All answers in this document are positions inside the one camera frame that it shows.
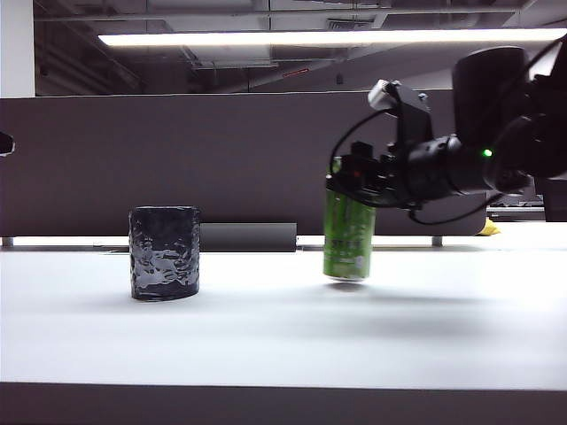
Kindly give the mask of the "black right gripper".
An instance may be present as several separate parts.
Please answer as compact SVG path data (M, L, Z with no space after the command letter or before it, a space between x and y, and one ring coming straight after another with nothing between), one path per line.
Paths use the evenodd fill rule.
M326 188L366 206L384 208L419 208L460 196L451 166L461 147L455 135L411 146L391 143L381 162L371 144L354 142L350 153L341 157L341 170L327 173ZM362 173L384 173L383 195L366 184Z

